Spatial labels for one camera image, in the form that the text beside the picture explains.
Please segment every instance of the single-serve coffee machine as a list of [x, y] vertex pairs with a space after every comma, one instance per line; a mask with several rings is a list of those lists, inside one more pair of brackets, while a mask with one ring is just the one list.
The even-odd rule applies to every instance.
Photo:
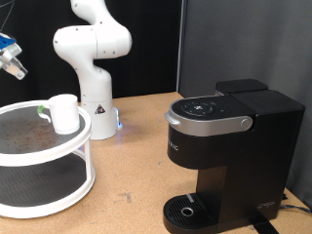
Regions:
[[195, 193], [164, 207], [175, 234], [213, 234], [275, 218], [305, 107], [255, 80], [219, 82], [165, 114], [168, 156], [198, 170]]

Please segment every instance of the wooden table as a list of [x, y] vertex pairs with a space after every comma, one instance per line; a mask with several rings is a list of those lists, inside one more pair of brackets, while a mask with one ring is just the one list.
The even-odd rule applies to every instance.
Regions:
[[[168, 123], [164, 113], [178, 93], [114, 99], [124, 128], [116, 136], [92, 141], [97, 171], [94, 187], [74, 206], [33, 219], [0, 218], [0, 234], [161, 234], [163, 207], [174, 196], [195, 192], [197, 171], [167, 156]], [[286, 190], [283, 204], [304, 205]], [[312, 215], [282, 210], [271, 221], [281, 234], [311, 234]], [[256, 234], [252, 227], [229, 234]]]

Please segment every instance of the round platform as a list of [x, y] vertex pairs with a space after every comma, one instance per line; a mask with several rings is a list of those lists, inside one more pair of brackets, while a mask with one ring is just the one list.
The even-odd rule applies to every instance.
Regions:
[[[79, 109], [80, 129], [58, 135], [37, 114], [45, 100], [0, 108], [0, 215], [30, 218], [64, 210], [92, 188], [91, 119]], [[84, 145], [85, 152], [78, 150]]]

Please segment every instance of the coffee maker lid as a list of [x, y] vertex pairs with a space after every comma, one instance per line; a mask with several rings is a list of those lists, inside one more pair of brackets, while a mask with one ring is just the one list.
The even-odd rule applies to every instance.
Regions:
[[179, 99], [165, 114], [172, 128], [195, 137], [247, 131], [254, 116], [255, 112], [231, 96]]

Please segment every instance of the black mesh surface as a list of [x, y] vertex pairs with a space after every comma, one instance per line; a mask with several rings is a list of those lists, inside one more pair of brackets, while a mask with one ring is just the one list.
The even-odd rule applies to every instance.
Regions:
[[[168, 221], [183, 229], [199, 229], [214, 225], [215, 221], [207, 211], [206, 207], [197, 196], [191, 194], [193, 202], [190, 202], [186, 195], [174, 197], [169, 200], [164, 208], [164, 215]], [[183, 215], [183, 209], [191, 209], [190, 216]]]
[[49, 204], [76, 191], [86, 178], [85, 161], [73, 153], [40, 165], [0, 167], [0, 204]]
[[[77, 137], [85, 128], [80, 115], [80, 129], [71, 135], [58, 135], [53, 124], [37, 114], [38, 106], [0, 114], [0, 153], [24, 154], [53, 148]], [[44, 113], [50, 115], [49, 109]]]

